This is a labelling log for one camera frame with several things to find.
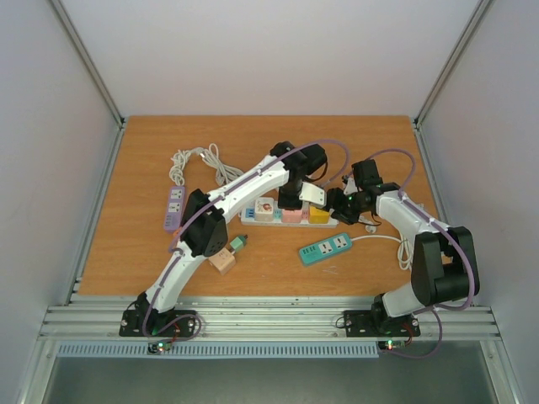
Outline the pink cube socket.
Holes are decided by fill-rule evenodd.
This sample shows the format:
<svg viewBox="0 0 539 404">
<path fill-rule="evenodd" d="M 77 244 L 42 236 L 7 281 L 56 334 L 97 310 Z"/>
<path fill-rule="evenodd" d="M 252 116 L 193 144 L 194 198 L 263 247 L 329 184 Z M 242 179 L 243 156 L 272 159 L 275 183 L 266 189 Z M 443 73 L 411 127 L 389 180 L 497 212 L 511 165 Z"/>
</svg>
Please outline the pink cube socket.
<svg viewBox="0 0 539 404">
<path fill-rule="evenodd" d="M 300 223 L 302 221 L 302 209 L 281 211 L 281 221 L 283 223 Z"/>
</svg>

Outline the white cube socket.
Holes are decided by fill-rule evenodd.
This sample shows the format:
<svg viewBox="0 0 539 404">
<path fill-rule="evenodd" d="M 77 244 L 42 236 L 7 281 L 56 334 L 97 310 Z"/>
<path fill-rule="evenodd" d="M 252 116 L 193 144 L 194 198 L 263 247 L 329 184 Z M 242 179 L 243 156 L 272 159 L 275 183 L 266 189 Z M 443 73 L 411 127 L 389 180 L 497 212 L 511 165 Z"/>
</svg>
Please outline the white cube socket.
<svg viewBox="0 0 539 404">
<path fill-rule="evenodd" d="M 254 202 L 254 219 L 257 222 L 271 222 L 275 218 L 275 200 L 270 197 L 261 197 Z"/>
</svg>

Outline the yellow cube socket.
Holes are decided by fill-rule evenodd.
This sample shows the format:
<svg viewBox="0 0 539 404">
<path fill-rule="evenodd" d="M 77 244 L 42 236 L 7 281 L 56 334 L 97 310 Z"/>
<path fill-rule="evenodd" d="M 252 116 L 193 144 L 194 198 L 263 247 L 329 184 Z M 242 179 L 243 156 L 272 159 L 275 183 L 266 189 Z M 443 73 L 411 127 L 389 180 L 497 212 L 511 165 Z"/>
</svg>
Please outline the yellow cube socket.
<svg viewBox="0 0 539 404">
<path fill-rule="evenodd" d="M 308 221 L 313 225 L 326 225 L 330 219 L 328 211 L 322 210 L 314 205 L 309 206 Z"/>
</svg>

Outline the green plug adapter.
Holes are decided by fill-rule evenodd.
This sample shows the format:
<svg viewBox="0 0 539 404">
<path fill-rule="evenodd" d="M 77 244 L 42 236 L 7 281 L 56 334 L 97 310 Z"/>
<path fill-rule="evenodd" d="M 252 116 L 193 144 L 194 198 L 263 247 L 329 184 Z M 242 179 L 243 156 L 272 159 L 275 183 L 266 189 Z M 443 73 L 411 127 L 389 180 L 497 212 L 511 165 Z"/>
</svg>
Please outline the green plug adapter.
<svg viewBox="0 0 539 404">
<path fill-rule="evenodd" d="M 248 236 L 239 235 L 230 241 L 230 251 L 232 254 L 241 251 L 247 245 Z"/>
</svg>

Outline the beige cube socket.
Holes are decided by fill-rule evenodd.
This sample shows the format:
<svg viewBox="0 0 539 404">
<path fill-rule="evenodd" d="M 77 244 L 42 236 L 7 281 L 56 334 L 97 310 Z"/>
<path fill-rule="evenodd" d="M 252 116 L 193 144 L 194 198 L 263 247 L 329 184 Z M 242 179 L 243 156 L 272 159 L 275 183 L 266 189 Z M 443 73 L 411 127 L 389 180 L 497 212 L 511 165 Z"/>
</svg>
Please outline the beige cube socket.
<svg viewBox="0 0 539 404">
<path fill-rule="evenodd" d="M 208 260 L 211 266 L 213 266 L 220 275 L 227 274 L 236 263 L 234 254 L 226 247 L 215 255 L 209 257 Z"/>
</svg>

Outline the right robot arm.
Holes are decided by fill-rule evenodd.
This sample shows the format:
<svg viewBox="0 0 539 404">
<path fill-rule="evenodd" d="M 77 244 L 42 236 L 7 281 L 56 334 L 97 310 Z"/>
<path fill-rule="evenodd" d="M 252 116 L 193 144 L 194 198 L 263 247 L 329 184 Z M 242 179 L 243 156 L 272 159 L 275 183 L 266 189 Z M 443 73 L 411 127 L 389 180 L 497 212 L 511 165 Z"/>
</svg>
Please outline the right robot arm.
<svg viewBox="0 0 539 404">
<path fill-rule="evenodd" d="M 384 182 L 372 159 L 353 165 L 352 183 L 350 192 L 339 188 L 327 192 L 324 208 L 332 218 L 354 225 L 361 214 L 370 212 L 391 224 L 413 252 L 409 282 L 376 296 L 369 311 L 345 315 L 350 329 L 390 336 L 428 309 L 467 309 L 480 289 L 471 232 L 438 221 L 415 204 L 403 187 Z"/>
</svg>

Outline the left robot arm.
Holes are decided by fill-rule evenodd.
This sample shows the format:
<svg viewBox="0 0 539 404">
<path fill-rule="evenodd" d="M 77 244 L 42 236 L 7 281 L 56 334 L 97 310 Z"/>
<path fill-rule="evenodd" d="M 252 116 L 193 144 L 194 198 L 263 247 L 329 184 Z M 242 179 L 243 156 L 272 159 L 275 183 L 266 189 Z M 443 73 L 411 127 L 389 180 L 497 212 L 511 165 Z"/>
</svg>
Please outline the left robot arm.
<svg viewBox="0 0 539 404">
<path fill-rule="evenodd" d="M 301 210 L 305 202 L 324 206 L 325 191 L 319 187 L 306 191 L 305 187 L 312 186 L 309 176 L 327 162 L 326 152 L 317 142 L 294 147 L 283 141 L 231 183 L 208 193 L 193 191 L 179 233 L 169 245 L 168 264 L 134 304 L 142 332 L 159 335 L 172 326 L 169 317 L 179 293 L 195 270 L 225 247 L 227 225 L 245 205 L 276 189 L 281 210 Z"/>
</svg>

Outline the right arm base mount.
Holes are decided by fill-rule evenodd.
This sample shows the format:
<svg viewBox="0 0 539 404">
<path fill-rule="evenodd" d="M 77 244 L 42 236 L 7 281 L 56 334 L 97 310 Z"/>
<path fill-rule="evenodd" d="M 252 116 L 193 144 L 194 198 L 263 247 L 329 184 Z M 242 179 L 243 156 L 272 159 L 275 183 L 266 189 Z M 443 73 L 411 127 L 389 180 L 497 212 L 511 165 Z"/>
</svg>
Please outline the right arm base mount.
<svg viewBox="0 0 539 404">
<path fill-rule="evenodd" d="M 419 337 L 419 323 L 411 315 L 389 317 L 370 310 L 344 311 L 344 330 L 350 338 Z"/>
</svg>

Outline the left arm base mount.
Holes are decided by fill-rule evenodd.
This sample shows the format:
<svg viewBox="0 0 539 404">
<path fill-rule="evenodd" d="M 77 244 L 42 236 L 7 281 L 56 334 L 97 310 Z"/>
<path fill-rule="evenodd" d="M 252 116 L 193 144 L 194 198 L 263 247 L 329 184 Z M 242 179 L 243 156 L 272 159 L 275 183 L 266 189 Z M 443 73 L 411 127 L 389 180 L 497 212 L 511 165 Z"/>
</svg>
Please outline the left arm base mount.
<svg viewBox="0 0 539 404">
<path fill-rule="evenodd" d="M 145 315 L 142 311 L 124 311 L 119 335 L 134 338 L 191 338 L 200 328 L 200 319 L 195 311 L 171 310 L 166 313 L 152 313 L 147 319 L 147 332 L 144 333 L 142 328 Z"/>
</svg>

